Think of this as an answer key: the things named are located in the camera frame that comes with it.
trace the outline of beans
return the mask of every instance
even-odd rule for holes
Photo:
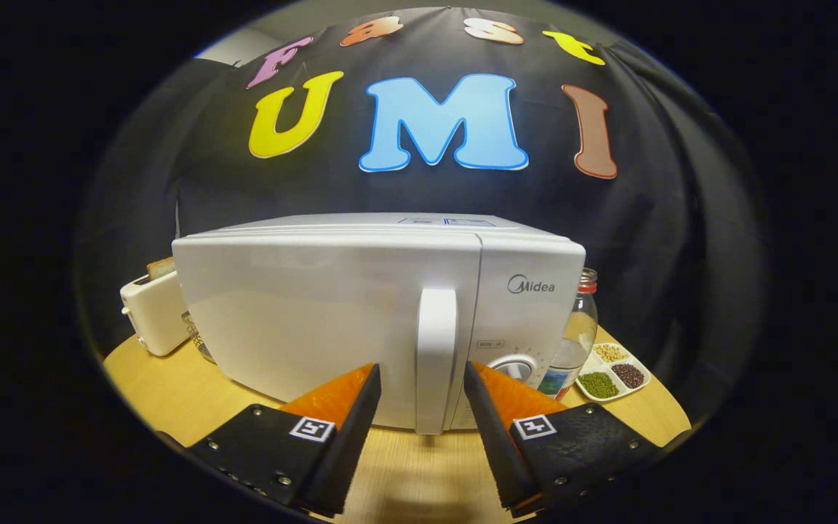
[[[642,371],[636,369],[635,366],[629,364],[616,364],[612,365],[611,368],[619,379],[621,379],[623,384],[631,390],[641,386],[642,381],[645,380],[645,375],[642,375]]]
[[[619,351],[619,348],[612,344],[597,344],[594,346],[594,351],[605,362],[616,362],[629,356]]]
[[[588,373],[578,377],[578,380],[584,385],[584,389],[596,398],[610,398],[619,394],[619,388],[616,388],[616,384],[612,383],[606,373]]]

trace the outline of table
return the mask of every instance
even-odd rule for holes
[[[573,335],[569,322],[566,336]],[[615,342],[602,327],[596,342]],[[250,404],[279,408],[283,402],[226,378],[188,339],[165,357],[149,354],[131,336],[103,362],[119,394],[154,430],[193,445]],[[563,404],[588,399],[575,386]],[[691,429],[684,409],[665,386],[652,381],[634,394],[603,404],[655,445]],[[345,505],[330,522],[480,523],[519,522],[500,507],[496,483],[476,430],[419,435],[373,427],[364,443]]]

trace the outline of microwave handle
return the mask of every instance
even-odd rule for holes
[[[442,434],[455,368],[458,299],[453,289],[423,289],[416,335],[416,432]]]

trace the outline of metal basket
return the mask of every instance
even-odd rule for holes
[[[206,357],[207,361],[215,364],[215,360],[209,354],[209,349],[206,349],[206,344],[202,341],[202,336],[199,335],[199,329],[196,329],[196,324],[193,322],[193,317],[190,316],[189,311],[180,315],[180,318],[183,318],[183,321],[186,322],[186,332],[189,333],[190,341],[193,341],[196,349],[199,349],[200,354]]]

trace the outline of toast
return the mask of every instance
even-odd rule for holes
[[[173,265],[173,257],[169,256],[157,262],[150,262],[147,265],[147,276],[151,281],[156,281],[160,277],[177,271],[177,267]]]

